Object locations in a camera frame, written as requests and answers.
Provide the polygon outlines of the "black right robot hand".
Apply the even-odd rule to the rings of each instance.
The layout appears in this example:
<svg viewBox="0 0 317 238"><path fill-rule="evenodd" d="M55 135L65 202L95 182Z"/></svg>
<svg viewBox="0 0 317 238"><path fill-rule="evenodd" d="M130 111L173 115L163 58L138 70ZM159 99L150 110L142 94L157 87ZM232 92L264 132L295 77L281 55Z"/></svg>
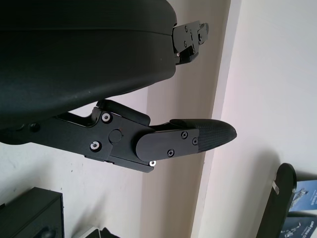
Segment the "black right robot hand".
<svg viewBox="0 0 317 238"><path fill-rule="evenodd" d="M103 228L100 230L102 238L139 238L140 230L129 227L120 227L116 229Z"/></svg>

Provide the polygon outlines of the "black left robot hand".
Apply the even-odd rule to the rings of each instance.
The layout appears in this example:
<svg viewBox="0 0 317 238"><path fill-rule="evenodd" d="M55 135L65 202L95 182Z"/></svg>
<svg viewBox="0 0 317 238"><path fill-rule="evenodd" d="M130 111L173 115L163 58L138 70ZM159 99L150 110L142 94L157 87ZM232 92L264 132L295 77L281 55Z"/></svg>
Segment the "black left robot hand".
<svg viewBox="0 0 317 238"><path fill-rule="evenodd" d="M0 140L151 172L237 137L214 119L150 117L111 100L171 78L208 38L165 0L3 0Z"/></svg>

